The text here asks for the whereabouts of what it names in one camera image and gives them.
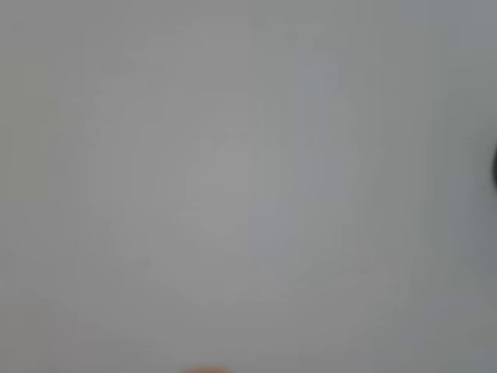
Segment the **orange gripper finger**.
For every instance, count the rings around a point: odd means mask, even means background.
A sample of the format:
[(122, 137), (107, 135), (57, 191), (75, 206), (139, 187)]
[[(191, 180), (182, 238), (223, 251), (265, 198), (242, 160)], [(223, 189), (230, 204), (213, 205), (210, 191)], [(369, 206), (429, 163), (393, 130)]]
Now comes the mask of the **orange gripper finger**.
[(221, 366), (194, 367), (181, 370), (181, 373), (234, 373), (231, 369)]

